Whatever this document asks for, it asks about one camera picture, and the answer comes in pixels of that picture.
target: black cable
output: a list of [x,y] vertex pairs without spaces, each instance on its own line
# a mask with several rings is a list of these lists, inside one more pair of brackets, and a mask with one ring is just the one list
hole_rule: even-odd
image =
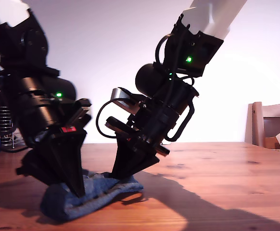
[[180,49],[181,49],[182,44],[183,44],[184,36],[185,36],[186,32],[189,31],[189,27],[190,27],[190,24],[188,24],[186,26],[186,28],[184,29],[184,31],[181,34],[181,36],[179,38],[179,41],[178,41],[178,47],[176,49],[175,58],[174,58],[174,64],[173,64],[173,67],[172,67],[173,78],[171,78],[171,83],[170,83],[169,91],[168,91],[168,93],[167,93],[167,95],[165,97],[165,100],[164,100],[164,103],[163,103],[163,107],[165,107],[166,104],[168,103],[168,101],[169,101],[169,99],[171,97],[172,91],[173,91],[174,78],[175,78],[175,75],[177,73],[177,68],[178,68],[178,56],[179,56],[179,52],[180,52]]
[[176,78],[175,80],[184,80],[184,79],[188,79],[188,78],[191,78],[191,85],[193,86],[194,85],[194,78],[191,77],[191,76],[183,76],[181,78]]
[[170,38],[171,36],[173,36],[174,34],[167,34],[165,35],[160,41],[159,43],[157,44],[157,47],[156,47],[156,50],[155,50],[155,59],[156,59],[156,63],[158,63],[159,65],[161,65],[160,63],[160,60],[159,60],[159,51],[160,51],[160,48],[162,46],[162,44],[168,39]]
[[5,152],[5,153],[18,153],[18,152],[21,152],[21,151],[26,150],[28,148],[29,147],[20,148],[20,149],[17,149],[17,150],[5,150],[4,148],[2,148],[0,146],[0,151]]
[[103,110],[108,104],[113,103],[113,102],[115,102],[115,101],[125,101],[125,102],[127,102],[127,101],[130,101],[130,99],[127,99],[127,98],[116,98],[116,99],[111,99],[111,100],[109,100],[109,101],[106,102],[106,103],[100,108],[100,110],[98,111],[97,116],[96,116],[96,122],[95,122],[97,131],[98,131],[102,136],[107,137],[107,138],[110,138],[110,139],[116,139],[116,136],[110,136],[110,135],[106,135],[105,133],[103,133],[103,132],[101,131],[101,129],[100,129],[100,126],[98,125],[98,120],[99,120],[99,118],[100,118],[100,115],[101,115],[101,113],[102,113],[102,110]]
[[178,130],[176,131],[176,133],[174,134],[174,136],[172,138],[169,138],[168,134],[165,134],[165,140],[166,141],[175,142],[181,136],[183,130],[185,129],[186,125],[188,124],[189,120],[191,119],[191,117],[194,113],[194,106],[193,106],[193,103],[192,103],[192,99],[193,99],[193,97],[190,97],[188,99],[189,111],[188,111],[188,114],[187,114],[186,118],[181,123],[181,125],[179,126]]

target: white wall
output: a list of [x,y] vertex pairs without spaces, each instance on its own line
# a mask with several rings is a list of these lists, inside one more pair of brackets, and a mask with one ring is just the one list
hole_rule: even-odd
[[[112,88],[136,91],[139,68],[154,61],[159,39],[192,0],[25,0],[49,40],[48,65],[91,99],[95,116]],[[196,80],[200,98],[179,141],[244,141],[248,104],[280,103],[280,0],[248,0],[218,53]],[[101,116],[126,119],[109,106]],[[95,120],[86,142],[102,137]]]

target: blue cloth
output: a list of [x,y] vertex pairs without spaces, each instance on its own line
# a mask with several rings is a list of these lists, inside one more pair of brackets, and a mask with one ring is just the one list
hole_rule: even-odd
[[108,175],[88,171],[83,176],[86,194],[81,198],[73,195],[65,183],[49,186],[40,204],[42,213],[57,221],[73,220],[104,207],[120,193],[143,189],[133,176],[117,180]]

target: wood grain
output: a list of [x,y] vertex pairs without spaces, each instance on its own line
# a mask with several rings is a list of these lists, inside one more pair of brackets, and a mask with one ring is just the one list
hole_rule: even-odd
[[[143,194],[64,224],[39,210],[47,186],[16,176],[25,153],[0,153],[0,230],[280,231],[280,152],[246,143],[167,147],[169,156],[135,175]],[[115,153],[115,144],[86,144],[82,165],[111,171]]]
[[280,104],[263,106],[263,117],[280,117]]

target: green led light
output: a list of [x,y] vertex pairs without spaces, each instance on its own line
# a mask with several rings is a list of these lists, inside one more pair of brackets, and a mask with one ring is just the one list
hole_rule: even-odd
[[186,59],[186,62],[191,63],[192,62],[192,57],[188,56],[187,59]]

